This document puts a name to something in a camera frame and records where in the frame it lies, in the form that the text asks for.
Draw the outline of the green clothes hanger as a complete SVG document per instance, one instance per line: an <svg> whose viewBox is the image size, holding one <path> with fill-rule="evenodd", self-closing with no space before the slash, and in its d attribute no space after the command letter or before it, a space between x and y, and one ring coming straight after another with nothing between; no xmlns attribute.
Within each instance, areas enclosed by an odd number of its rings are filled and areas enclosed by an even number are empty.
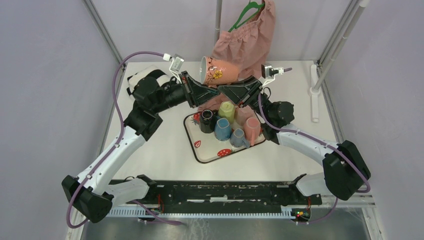
<svg viewBox="0 0 424 240"><path fill-rule="evenodd" d="M256 2L256 1L250 0L248 2L248 4L243 8L238 19L230 27L228 32L231 33L232 31L237 30L240 27L242 27L249 20L251 20L253 17L255 17L264 7L265 7L264 2L259 3L259 2Z"/></svg>

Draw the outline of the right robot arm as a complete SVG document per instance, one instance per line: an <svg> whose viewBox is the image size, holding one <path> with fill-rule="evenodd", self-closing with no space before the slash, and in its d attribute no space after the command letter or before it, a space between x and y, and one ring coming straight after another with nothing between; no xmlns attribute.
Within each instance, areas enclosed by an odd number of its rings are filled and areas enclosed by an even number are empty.
<svg viewBox="0 0 424 240"><path fill-rule="evenodd" d="M309 157L322 166L322 172L306 174L289 189L289 199L302 204L314 194L332 194L347 201L355 193L369 193L371 177L357 146L348 140L342 143L324 140L296 127L294 105L288 101L270 101L255 77L219 85L218 91L239 107L249 106L262 119L265 138Z"/></svg>

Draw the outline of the floral salmon mug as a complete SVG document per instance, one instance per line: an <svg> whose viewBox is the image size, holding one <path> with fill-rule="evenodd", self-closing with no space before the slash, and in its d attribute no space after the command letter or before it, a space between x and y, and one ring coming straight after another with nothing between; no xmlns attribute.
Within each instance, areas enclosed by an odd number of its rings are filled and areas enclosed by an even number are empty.
<svg viewBox="0 0 424 240"><path fill-rule="evenodd" d="M200 62L199 82L207 86L234 83L238 79L239 71L231 62L204 56Z"/></svg>

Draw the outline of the grey blue mug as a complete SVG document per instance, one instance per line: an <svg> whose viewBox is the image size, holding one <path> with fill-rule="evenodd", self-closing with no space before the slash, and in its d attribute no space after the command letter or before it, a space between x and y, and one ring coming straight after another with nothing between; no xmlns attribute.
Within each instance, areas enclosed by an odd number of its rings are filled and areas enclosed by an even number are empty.
<svg viewBox="0 0 424 240"><path fill-rule="evenodd" d="M237 128L231 133L229 142L235 148L249 148L251 146L246 139L245 132L241 128Z"/></svg>

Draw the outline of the green faceted mug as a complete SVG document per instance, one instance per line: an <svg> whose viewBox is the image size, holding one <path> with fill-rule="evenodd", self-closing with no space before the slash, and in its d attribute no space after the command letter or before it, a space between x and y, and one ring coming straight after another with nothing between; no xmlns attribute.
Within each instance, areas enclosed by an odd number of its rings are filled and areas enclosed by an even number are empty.
<svg viewBox="0 0 424 240"><path fill-rule="evenodd" d="M218 116L221 118L225 118L232 124L235 120L235 105L230 101L224 101L221 103L218 109Z"/></svg>

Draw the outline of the centre metal pole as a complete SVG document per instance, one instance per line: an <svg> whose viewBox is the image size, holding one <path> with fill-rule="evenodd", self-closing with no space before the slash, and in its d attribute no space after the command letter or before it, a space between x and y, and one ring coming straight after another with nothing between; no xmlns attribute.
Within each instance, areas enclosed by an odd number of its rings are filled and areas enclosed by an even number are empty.
<svg viewBox="0 0 424 240"><path fill-rule="evenodd" d="M215 41L218 40L218 38L220 36L220 32L221 32L222 5L223 5L223 0L217 0L216 1L215 25L214 25Z"/></svg>

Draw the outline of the strawberry print tray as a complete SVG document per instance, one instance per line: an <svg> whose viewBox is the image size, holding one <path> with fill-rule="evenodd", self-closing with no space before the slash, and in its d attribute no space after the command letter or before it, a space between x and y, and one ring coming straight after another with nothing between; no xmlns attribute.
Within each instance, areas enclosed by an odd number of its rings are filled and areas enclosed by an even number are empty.
<svg viewBox="0 0 424 240"><path fill-rule="evenodd" d="M225 141L218 140L214 132L202 132L200 119L201 113L196 112L187 115L183 120L186 135L197 162L201 164L211 163L246 149L245 146L233 146L229 139Z"/></svg>

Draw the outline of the black white striped towel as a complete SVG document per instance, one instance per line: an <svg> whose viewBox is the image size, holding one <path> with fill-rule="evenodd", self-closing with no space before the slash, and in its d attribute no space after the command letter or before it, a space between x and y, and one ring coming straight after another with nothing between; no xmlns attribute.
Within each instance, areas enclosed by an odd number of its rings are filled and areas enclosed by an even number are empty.
<svg viewBox="0 0 424 240"><path fill-rule="evenodd" d="M126 88L126 91L131 100L133 101L135 100L133 96L133 92L135 90L136 85L139 83L141 79L145 77L154 78L158 82L159 86L162 86L164 83L168 82L171 79L171 77L167 73L165 73L164 71L162 71L155 65L151 65L141 71L138 71L128 76L126 78L128 82L128 87Z"/></svg>

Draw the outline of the pink shorts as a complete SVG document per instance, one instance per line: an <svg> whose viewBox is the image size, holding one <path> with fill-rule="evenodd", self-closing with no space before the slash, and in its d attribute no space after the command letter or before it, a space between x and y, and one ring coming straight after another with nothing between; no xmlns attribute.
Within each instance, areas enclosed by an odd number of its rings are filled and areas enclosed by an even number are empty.
<svg viewBox="0 0 424 240"><path fill-rule="evenodd" d="M232 32L223 31L209 57L230 62L239 68L237 81L250 76L259 79L261 65L270 53L276 25L276 7L264 0L264 8L246 24Z"/></svg>

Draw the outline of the black faceted mug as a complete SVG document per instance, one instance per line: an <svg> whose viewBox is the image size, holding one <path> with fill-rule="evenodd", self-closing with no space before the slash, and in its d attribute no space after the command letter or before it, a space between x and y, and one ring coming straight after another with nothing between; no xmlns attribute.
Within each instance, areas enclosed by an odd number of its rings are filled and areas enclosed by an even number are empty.
<svg viewBox="0 0 424 240"><path fill-rule="evenodd" d="M200 113L199 127L200 131L204 134L211 134L215 130L218 120L218 111L205 109Z"/></svg>

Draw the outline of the plain pink tall mug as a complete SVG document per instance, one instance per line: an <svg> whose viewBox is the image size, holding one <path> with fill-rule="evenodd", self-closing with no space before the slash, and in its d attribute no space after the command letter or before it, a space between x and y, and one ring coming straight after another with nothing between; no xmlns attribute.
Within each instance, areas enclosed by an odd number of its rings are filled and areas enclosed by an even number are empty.
<svg viewBox="0 0 424 240"><path fill-rule="evenodd" d="M250 146L253 146L261 133L261 122L257 117L250 117L245 121L243 130L245 138L250 143Z"/></svg>

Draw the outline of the bright blue mug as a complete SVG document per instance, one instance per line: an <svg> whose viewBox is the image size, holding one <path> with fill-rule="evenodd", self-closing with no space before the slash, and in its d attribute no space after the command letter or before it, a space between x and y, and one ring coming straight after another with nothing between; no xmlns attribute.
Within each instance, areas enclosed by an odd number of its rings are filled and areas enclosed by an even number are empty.
<svg viewBox="0 0 424 240"><path fill-rule="evenodd" d="M215 138L219 141L227 141L230 139L232 128L230 122L226 118L220 118L217 120L214 134Z"/></svg>

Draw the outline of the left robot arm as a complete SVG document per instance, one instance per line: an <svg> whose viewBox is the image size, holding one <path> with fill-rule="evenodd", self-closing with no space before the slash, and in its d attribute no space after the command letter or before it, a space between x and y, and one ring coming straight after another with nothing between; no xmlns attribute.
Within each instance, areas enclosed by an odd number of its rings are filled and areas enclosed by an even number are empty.
<svg viewBox="0 0 424 240"><path fill-rule="evenodd" d="M157 131L163 120L160 113L181 103L198 107L221 94L221 86L201 84L188 72L179 74L182 82L170 80L160 84L153 76L137 80L132 92L134 103L126 118L118 113L120 132L114 141L76 177L66 176L61 185L69 202L67 224L71 228L72 209L88 221L101 221L114 207L142 200L153 203L157 190L140 177L119 184L110 181L128 158L143 146Z"/></svg>

